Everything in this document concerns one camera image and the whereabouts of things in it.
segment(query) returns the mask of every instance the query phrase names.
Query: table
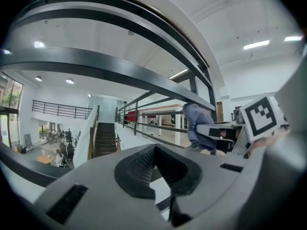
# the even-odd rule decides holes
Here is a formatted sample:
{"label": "table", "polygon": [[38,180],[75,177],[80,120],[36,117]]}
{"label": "table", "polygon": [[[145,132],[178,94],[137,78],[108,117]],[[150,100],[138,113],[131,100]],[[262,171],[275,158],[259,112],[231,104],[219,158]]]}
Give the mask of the table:
{"label": "table", "polygon": [[52,155],[43,154],[37,158],[37,161],[45,164],[50,164],[52,161],[54,161],[54,157]]}

